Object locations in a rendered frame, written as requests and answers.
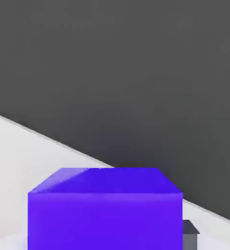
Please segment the small purple cube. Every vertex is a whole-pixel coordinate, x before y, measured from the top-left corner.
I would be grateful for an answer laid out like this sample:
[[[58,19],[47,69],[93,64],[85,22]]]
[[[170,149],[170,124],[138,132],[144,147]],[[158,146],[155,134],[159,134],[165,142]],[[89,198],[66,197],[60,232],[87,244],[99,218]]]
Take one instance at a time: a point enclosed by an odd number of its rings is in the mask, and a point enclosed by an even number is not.
[[[157,168],[61,168],[28,193],[27,250],[183,250],[183,194]]]

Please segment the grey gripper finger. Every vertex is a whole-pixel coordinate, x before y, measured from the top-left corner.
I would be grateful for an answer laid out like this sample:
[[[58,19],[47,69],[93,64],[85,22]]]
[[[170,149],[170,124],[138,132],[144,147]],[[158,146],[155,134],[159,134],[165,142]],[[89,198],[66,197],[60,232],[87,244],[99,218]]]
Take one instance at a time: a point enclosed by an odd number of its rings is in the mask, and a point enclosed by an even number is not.
[[[183,220],[183,250],[198,250],[199,234],[190,220]]]

